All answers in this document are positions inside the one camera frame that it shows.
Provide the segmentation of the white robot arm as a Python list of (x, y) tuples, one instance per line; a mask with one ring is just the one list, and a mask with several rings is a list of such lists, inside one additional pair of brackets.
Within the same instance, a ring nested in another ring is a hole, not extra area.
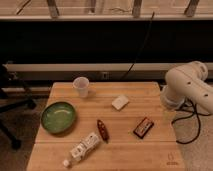
[(170, 69), (160, 94), (162, 104), (168, 109), (178, 109), (188, 98), (213, 114), (213, 87), (205, 83), (207, 76), (208, 68), (200, 61)]

